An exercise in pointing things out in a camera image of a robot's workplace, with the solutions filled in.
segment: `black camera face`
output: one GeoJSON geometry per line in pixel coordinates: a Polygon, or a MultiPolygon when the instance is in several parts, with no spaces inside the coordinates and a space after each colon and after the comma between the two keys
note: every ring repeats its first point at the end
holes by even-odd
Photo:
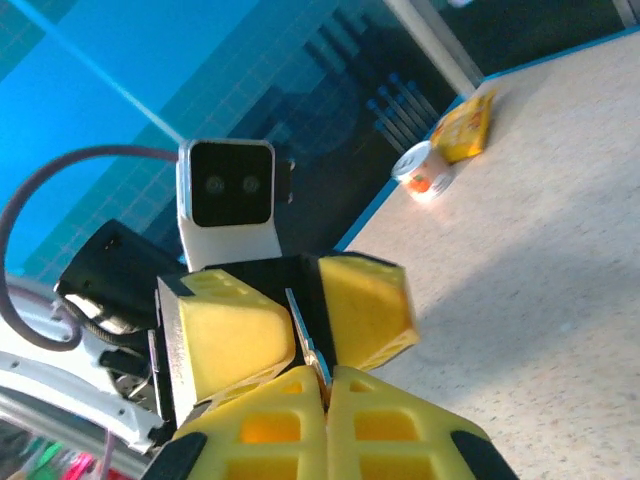
{"type": "Polygon", "coordinates": [[[268,145],[199,142],[189,160],[196,225],[256,225],[271,218],[274,158],[268,145]]]}

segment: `camera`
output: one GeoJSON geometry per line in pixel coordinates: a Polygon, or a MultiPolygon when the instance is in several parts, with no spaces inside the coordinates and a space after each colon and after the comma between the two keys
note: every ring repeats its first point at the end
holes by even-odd
{"type": "Polygon", "coordinates": [[[180,148],[178,227],[190,271],[282,255],[273,222],[276,161],[257,140],[196,140],[180,148]]]}

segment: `white can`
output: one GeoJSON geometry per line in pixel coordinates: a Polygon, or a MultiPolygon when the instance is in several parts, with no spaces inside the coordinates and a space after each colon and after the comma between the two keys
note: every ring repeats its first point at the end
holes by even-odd
{"type": "Polygon", "coordinates": [[[451,166],[428,141],[407,150],[394,165],[391,175],[421,202],[440,195],[453,180],[451,166]]]}

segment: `tin can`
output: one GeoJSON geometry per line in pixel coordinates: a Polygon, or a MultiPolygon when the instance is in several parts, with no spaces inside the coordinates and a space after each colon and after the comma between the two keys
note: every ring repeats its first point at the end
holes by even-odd
{"type": "Polygon", "coordinates": [[[418,201],[434,199],[453,180],[451,166],[428,141],[407,150],[394,165],[391,175],[418,201]]]}

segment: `speckled countertop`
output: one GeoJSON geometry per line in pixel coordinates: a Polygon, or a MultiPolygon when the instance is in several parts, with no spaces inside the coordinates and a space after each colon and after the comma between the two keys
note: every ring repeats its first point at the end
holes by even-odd
{"type": "Polygon", "coordinates": [[[488,86],[488,150],[349,248],[407,267],[423,335],[375,375],[523,479],[640,479],[640,34],[488,86]]]}

